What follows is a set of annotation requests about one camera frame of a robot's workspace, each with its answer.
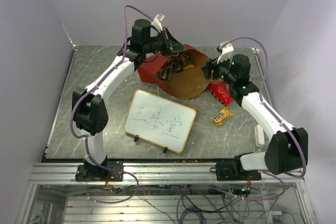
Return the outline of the yellow m&m's packet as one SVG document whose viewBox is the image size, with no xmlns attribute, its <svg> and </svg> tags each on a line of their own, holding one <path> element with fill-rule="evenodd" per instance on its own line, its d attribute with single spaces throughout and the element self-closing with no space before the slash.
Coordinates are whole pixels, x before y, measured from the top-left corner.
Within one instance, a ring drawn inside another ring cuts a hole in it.
<svg viewBox="0 0 336 224">
<path fill-rule="evenodd" d="M 216 126 L 222 125 L 225 121 L 234 116 L 229 109 L 223 108 L 218 116 L 212 117 L 211 120 L 215 123 Z"/>
</svg>

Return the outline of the red chips bag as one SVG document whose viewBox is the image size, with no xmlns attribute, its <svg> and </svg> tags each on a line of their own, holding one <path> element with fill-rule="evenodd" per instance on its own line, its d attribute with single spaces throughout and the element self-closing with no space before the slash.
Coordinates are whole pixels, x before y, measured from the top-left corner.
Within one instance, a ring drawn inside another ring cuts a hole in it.
<svg viewBox="0 0 336 224">
<path fill-rule="evenodd" d="M 228 106 L 233 100 L 229 92 L 229 85 L 222 79 L 212 80 L 208 85 L 208 90 L 224 106 Z"/>
</svg>

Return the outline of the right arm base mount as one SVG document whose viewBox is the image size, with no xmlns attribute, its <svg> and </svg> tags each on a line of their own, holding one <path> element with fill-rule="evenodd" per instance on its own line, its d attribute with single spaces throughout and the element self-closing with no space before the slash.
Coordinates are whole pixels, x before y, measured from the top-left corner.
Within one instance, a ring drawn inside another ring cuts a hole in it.
<svg viewBox="0 0 336 224">
<path fill-rule="evenodd" d="M 211 173 L 216 175 L 217 181 L 247 181 L 247 179 L 261 180 L 261 174 L 258 170 L 244 170 L 240 163 L 233 161 L 225 161 L 216 163 L 209 169 Z"/>
</svg>

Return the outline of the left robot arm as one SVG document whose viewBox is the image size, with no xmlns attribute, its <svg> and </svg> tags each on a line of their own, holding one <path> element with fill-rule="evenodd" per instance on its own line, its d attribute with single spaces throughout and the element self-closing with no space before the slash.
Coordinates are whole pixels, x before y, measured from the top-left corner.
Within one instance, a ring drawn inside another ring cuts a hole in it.
<svg viewBox="0 0 336 224">
<path fill-rule="evenodd" d="M 162 26 L 163 18 L 163 14 L 158 14 L 153 20 L 137 19 L 131 36 L 126 38 L 112 64 L 93 83 L 72 93 L 70 130 L 78 128 L 81 132 L 73 135 L 84 140 L 83 165 L 94 180 L 102 180 L 107 175 L 102 134 L 109 119 L 105 102 L 146 61 L 147 54 L 159 52 L 167 57 L 187 50 Z"/>
</svg>

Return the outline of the red paper bag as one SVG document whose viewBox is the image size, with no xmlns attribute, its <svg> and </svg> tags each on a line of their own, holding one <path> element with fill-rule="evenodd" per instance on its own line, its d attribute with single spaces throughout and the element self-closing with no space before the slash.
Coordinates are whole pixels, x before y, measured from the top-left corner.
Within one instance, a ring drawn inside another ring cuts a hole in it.
<svg viewBox="0 0 336 224">
<path fill-rule="evenodd" d="M 200 95 L 210 83 L 210 79 L 207 80 L 202 71 L 208 56 L 188 44 L 185 47 L 193 68 L 172 73 L 171 80 L 162 80 L 158 77 L 159 70 L 170 57 L 155 54 L 138 67 L 141 81 L 156 84 L 166 93 L 179 99 L 192 99 Z"/>
</svg>

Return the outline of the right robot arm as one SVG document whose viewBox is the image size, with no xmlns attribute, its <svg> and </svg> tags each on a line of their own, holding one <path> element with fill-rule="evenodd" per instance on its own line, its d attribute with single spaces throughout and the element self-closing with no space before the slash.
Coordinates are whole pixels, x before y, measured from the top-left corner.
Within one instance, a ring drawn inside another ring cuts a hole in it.
<svg viewBox="0 0 336 224">
<path fill-rule="evenodd" d="M 232 59 L 210 59 L 202 67 L 206 79 L 222 79 L 236 103 L 246 110 L 269 138 L 267 150 L 240 156 L 231 167 L 236 179 L 244 179 L 250 170 L 267 170 L 274 175 L 292 175 L 295 169 L 304 174 L 308 161 L 308 132 L 283 119 L 264 99 L 262 91 L 250 80 L 250 61 L 247 56 Z"/>
</svg>

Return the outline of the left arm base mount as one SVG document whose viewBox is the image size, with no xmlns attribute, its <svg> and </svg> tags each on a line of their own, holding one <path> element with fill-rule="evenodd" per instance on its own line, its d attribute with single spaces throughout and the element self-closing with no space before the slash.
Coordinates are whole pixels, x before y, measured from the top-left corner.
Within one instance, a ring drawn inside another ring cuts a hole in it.
<svg viewBox="0 0 336 224">
<path fill-rule="evenodd" d="M 121 182 L 123 174 L 118 171 L 110 171 L 88 163 L 86 160 L 77 167 L 75 181 L 77 182 L 101 182 L 106 181 Z"/>
</svg>

